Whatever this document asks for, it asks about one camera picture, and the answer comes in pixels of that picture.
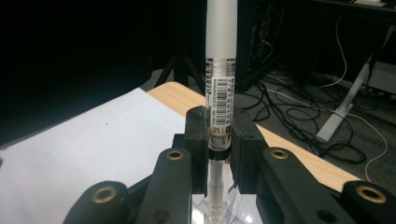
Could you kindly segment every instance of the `barcode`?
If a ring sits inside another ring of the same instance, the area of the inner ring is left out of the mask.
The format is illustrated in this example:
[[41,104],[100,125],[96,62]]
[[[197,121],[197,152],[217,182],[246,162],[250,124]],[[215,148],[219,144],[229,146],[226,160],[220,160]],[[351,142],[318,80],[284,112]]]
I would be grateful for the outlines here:
[[228,79],[217,79],[216,124],[225,125],[227,120]]
[[212,78],[212,125],[227,127],[233,115],[233,77]]

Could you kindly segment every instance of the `black cable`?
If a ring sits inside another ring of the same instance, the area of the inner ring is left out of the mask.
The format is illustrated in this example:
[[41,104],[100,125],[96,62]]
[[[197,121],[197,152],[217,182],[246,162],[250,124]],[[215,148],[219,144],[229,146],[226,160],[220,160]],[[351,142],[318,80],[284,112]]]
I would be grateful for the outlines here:
[[[315,121],[315,118],[317,116],[311,116],[309,113],[298,109],[298,108],[288,108],[285,111],[283,111],[280,106],[295,106],[293,104],[288,104],[285,103],[284,101],[280,100],[282,102],[282,104],[278,104],[275,103],[271,97],[268,94],[268,91],[266,89],[266,86],[263,83],[259,83],[259,85],[255,85],[256,87],[259,88],[259,90],[262,92],[262,96],[258,99],[260,99],[260,101],[258,103],[256,103],[253,107],[256,107],[260,104],[263,104],[263,107],[260,109],[260,111],[256,114],[254,120],[255,121],[260,121],[260,120],[264,120],[264,119],[268,119],[270,117],[270,110],[273,111],[274,115],[277,117],[277,119],[279,120],[279,122],[286,128],[289,130],[289,133],[292,137],[299,139],[303,145],[305,146],[305,148],[307,150],[312,151],[315,155],[318,155],[320,157],[330,157],[333,158],[335,160],[339,160],[339,161],[343,161],[343,162],[348,162],[348,163],[352,163],[352,164],[359,164],[362,162],[365,162],[366,160],[366,156],[364,155],[364,153],[362,153],[359,149],[355,148],[352,144],[351,144],[351,140],[353,138],[353,129],[352,126],[350,125],[350,123],[345,119],[346,124],[348,125],[348,129],[350,131],[350,135],[348,137],[347,140],[343,140],[340,142],[337,142],[335,144],[332,144],[331,146],[323,146],[322,144],[320,144],[316,139],[315,136],[304,129],[301,129],[298,125],[296,125],[296,123],[293,122],[293,119],[296,120],[306,120],[309,121],[311,120],[314,123],[315,126],[315,132],[318,132],[318,124]],[[298,105],[299,108],[310,108],[310,109],[316,109],[318,111],[320,111],[320,108],[318,107],[318,105],[315,105],[317,108],[312,108],[309,106],[300,106]],[[260,115],[260,113],[266,110],[267,114],[266,116],[264,116],[263,118],[258,118],[258,116]],[[300,119],[297,118],[295,116],[293,116],[291,114],[291,111],[299,111],[303,114],[305,114],[307,116],[307,119]],[[350,149],[352,151],[354,151],[355,153],[357,153],[357,155],[359,156],[356,160],[355,159],[350,159],[350,158],[344,158],[341,157],[337,154],[334,154],[335,151],[340,150],[340,149]]]

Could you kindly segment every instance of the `white cable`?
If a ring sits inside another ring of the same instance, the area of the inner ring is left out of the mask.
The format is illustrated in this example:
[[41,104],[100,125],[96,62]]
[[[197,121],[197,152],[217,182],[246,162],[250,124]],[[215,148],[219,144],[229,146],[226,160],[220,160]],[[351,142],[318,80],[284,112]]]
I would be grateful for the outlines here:
[[357,115],[353,115],[353,114],[347,114],[347,115],[349,115],[349,116],[351,116],[351,117],[355,117],[355,118],[361,119],[362,121],[364,121],[368,126],[370,126],[370,128],[372,128],[372,129],[376,132],[376,134],[378,134],[378,136],[379,136],[380,138],[382,138],[382,141],[384,141],[384,144],[385,144],[385,149],[384,149],[384,151],[383,151],[381,154],[379,154],[378,156],[376,156],[376,157],[370,159],[370,160],[367,162],[366,166],[364,167],[364,174],[366,175],[367,180],[368,180],[369,182],[372,182],[371,179],[369,178],[369,175],[368,175],[368,172],[367,172],[368,167],[369,167],[370,163],[372,163],[373,161],[375,161],[375,160],[379,159],[380,157],[384,156],[384,155],[388,152],[388,142],[387,142],[387,140],[384,138],[384,136],[382,136],[382,134],[381,134],[375,127],[373,127],[373,125],[371,125],[367,120],[365,120],[365,119],[363,119],[363,118],[361,118],[361,117],[359,117],[359,116],[357,116]]
[[285,85],[285,86],[288,86],[288,84],[287,84],[286,82],[284,82],[283,80],[281,80],[280,78],[273,77],[273,76],[271,76],[271,75],[266,75],[266,76],[267,76],[267,77],[270,77],[270,78],[272,78],[272,79],[275,79],[276,81],[282,83],[282,84]]
[[338,20],[337,20],[337,23],[335,24],[335,38],[337,39],[337,44],[338,44],[338,47],[340,48],[341,56],[343,57],[344,67],[345,67],[344,74],[340,77],[340,79],[338,79],[334,83],[331,83],[331,84],[328,84],[328,85],[324,85],[324,86],[319,86],[319,88],[325,88],[325,87],[330,87],[330,86],[336,85],[338,82],[340,82],[341,80],[344,79],[344,76],[347,73],[347,59],[346,59],[346,56],[344,54],[343,47],[341,46],[340,37],[338,36],[338,23],[340,23],[340,20],[341,20],[341,18],[339,17]]
[[267,41],[263,41],[263,42],[271,48],[271,52],[262,60],[262,63],[264,63],[265,60],[267,60],[274,52],[274,48],[272,47],[272,45],[270,43],[268,43]]
[[[288,99],[290,99],[290,100],[292,100],[292,101],[294,101],[294,102],[297,102],[297,103],[299,103],[299,104],[312,107],[312,108],[314,108],[314,109],[318,109],[318,110],[322,110],[322,111],[331,111],[331,112],[335,113],[335,111],[332,111],[332,110],[325,110],[325,109],[315,108],[315,107],[313,107],[312,105],[308,105],[308,104],[306,104],[306,103],[303,103],[303,102],[301,102],[301,101],[299,101],[299,100],[296,100],[296,99],[294,99],[294,98],[292,98],[292,97],[289,97],[288,95],[283,94],[283,93],[278,92],[278,91],[272,91],[272,90],[268,90],[268,91],[269,91],[269,92],[276,93],[276,94],[279,94],[279,95],[282,95],[282,96],[284,96],[284,97],[286,97],[286,98],[288,98]],[[376,156],[376,157],[370,159],[370,160],[367,162],[366,166],[364,167],[364,174],[365,174],[367,180],[368,180],[369,182],[372,182],[371,179],[370,179],[370,177],[369,177],[369,175],[368,175],[368,167],[369,167],[370,163],[372,163],[372,162],[375,161],[375,160],[378,160],[379,158],[381,158],[382,156],[384,156],[384,155],[388,152],[388,142],[387,142],[387,140],[384,138],[384,136],[382,136],[382,134],[381,134],[371,123],[369,123],[367,120],[365,120],[365,119],[363,119],[362,117],[359,117],[359,116],[357,116],[357,115],[354,115],[354,114],[347,114],[347,115],[348,115],[348,116],[351,116],[351,117],[355,117],[355,118],[357,118],[357,119],[361,119],[361,120],[362,120],[363,122],[365,122],[370,128],[372,128],[372,129],[376,132],[376,134],[378,134],[378,136],[382,139],[382,141],[384,141],[384,144],[385,144],[385,149],[384,149],[384,151],[383,151],[381,154],[379,154],[378,156]]]

